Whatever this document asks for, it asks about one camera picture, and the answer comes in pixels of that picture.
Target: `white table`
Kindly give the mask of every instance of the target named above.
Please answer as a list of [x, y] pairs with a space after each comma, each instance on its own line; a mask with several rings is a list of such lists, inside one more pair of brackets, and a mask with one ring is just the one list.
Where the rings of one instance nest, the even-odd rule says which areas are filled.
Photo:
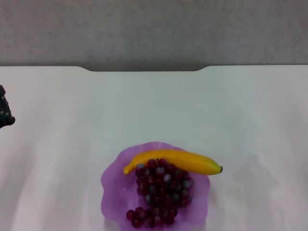
[[308, 66], [95, 73], [1, 67], [16, 123], [0, 130], [0, 230], [117, 231], [100, 177], [163, 141], [224, 167], [207, 231], [308, 230]]

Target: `fruit bowl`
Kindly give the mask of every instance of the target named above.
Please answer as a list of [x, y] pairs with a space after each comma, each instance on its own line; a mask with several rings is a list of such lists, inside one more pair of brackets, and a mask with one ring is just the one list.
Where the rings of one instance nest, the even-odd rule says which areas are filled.
[[[142, 197], [136, 192], [136, 176], [123, 173], [123, 168], [132, 158], [142, 152], [158, 149], [183, 150], [163, 142], [149, 142], [123, 150], [116, 160], [105, 170], [101, 183], [104, 189], [101, 210], [106, 219], [116, 222], [122, 231], [135, 231], [131, 222], [126, 218], [129, 209], [139, 206], [147, 207]], [[202, 224], [207, 216], [207, 194], [210, 188], [208, 176], [190, 173], [194, 179], [192, 190], [193, 200], [186, 208], [178, 210], [175, 222], [171, 226], [156, 226], [154, 231], [189, 231], [192, 227]], [[146, 231], [142, 226], [138, 230]]]

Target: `purple bowl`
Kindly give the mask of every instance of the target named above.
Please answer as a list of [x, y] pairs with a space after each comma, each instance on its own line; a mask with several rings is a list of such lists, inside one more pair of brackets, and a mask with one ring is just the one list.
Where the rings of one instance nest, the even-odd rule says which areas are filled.
[[[158, 149], [183, 150], [163, 142], [149, 142], [129, 147], [121, 151], [116, 160], [105, 170], [101, 183], [104, 188], [101, 210], [105, 218], [115, 221], [122, 231], [135, 231], [126, 212], [139, 206], [147, 207], [142, 197], [137, 194], [136, 176], [134, 173], [125, 175], [123, 168], [131, 159], [142, 152]], [[187, 208], [180, 208], [175, 222], [171, 226], [155, 227], [154, 231], [189, 231], [192, 227], [202, 224], [207, 216], [207, 193], [210, 180], [205, 175], [190, 173], [195, 180], [192, 191], [192, 202]], [[148, 231], [143, 225], [140, 231]]]

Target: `gray wall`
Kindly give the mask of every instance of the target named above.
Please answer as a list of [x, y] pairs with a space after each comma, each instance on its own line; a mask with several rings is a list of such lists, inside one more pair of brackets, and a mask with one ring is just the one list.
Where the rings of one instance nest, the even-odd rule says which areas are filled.
[[0, 0], [0, 65], [307, 64], [307, 0]]

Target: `red grape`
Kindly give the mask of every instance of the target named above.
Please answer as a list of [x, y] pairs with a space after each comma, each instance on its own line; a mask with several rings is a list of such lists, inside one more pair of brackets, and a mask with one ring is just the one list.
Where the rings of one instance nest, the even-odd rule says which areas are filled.
[[167, 164], [166, 171], [167, 173], [173, 174], [175, 171], [175, 166], [173, 164]]
[[164, 180], [162, 178], [156, 178], [156, 185], [157, 186], [164, 186]]
[[161, 208], [159, 210], [159, 216], [166, 219], [168, 217], [168, 210], [166, 208]]
[[176, 217], [177, 214], [178, 214], [178, 210], [176, 208], [170, 208], [168, 210], [168, 214], [169, 214], [169, 216]]
[[131, 224], [133, 225], [133, 227], [135, 228], [140, 228], [142, 225], [142, 221], [140, 219], [134, 219], [131, 221]]
[[173, 203], [172, 203], [171, 200], [166, 199], [165, 202], [164, 202], [164, 206], [165, 206], [165, 208], [171, 208], [171, 207], [173, 207]]
[[137, 207], [135, 209], [135, 213], [138, 215], [140, 212], [142, 212], [144, 209], [142, 207]]
[[158, 166], [159, 167], [166, 167], [167, 166], [167, 164], [168, 164], [168, 162], [167, 162], [167, 160], [166, 159], [159, 159], [159, 161], [158, 161]]
[[167, 194], [167, 190], [166, 190], [166, 188], [160, 188], [159, 189], [159, 194], [161, 195], [161, 196], [166, 196], [166, 194]]
[[164, 182], [165, 184], [169, 184], [172, 181], [172, 177], [169, 173], [164, 175]]
[[182, 206], [182, 207], [188, 206], [189, 203], [190, 203], [190, 202], [189, 202], [189, 198], [188, 198], [188, 197], [182, 198], [182, 200], [181, 200], [181, 206]]
[[165, 159], [150, 159], [147, 166], [138, 164], [135, 173], [137, 193], [143, 195], [150, 208], [129, 210], [127, 219], [135, 228], [141, 227], [143, 222], [147, 228], [164, 223], [172, 225], [178, 214], [176, 207], [186, 207], [193, 199], [189, 190], [194, 184], [193, 179], [187, 171], [176, 168]]
[[132, 210], [132, 209], [130, 209], [130, 210], [127, 211], [127, 213], [126, 213], [126, 218], [127, 218], [128, 220], [133, 220], [134, 215], [135, 215], [135, 211]]
[[177, 186], [177, 183], [174, 180], [171, 181], [170, 184], [169, 184], [169, 188], [171, 190], [175, 190], [176, 186]]
[[141, 220], [144, 220], [146, 218], [147, 211], [144, 210], [142, 207], [137, 207], [135, 209], [135, 216]]
[[144, 221], [146, 227], [148, 228], [154, 228], [155, 227], [155, 221], [153, 217], [147, 217]]
[[156, 195], [156, 196], [154, 197], [154, 203], [155, 203], [155, 205], [159, 205], [161, 202], [162, 202], [162, 198], [161, 198], [160, 196]]
[[149, 193], [152, 195], [156, 194], [156, 187], [154, 185], [150, 185]]
[[181, 191], [182, 197], [188, 197], [189, 196], [189, 189], [182, 189]]
[[148, 176], [148, 184], [155, 184], [156, 183], [156, 178], [153, 175]]
[[151, 195], [147, 194], [147, 195], [144, 196], [143, 199], [144, 199], [145, 203], [146, 203], [148, 206], [151, 206], [151, 204], [152, 204]]
[[157, 162], [154, 159], [150, 159], [148, 161], [148, 168], [150, 171], [155, 171], [155, 169], [157, 168]]
[[180, 201], [180, 195], [178, 193], [174, 193], [171, 196], [173, 203], [177, 204]]
[[156, 170], [155, 170], [155, 173], [158, 177], [163, 177], [166, 173], [165, 169], [163, 167], [158, 167]]
[[176, 169], [174, 171], [174, 178], [175, 180], [180, 180], [183, 177], [183, 172], [180, 169]]

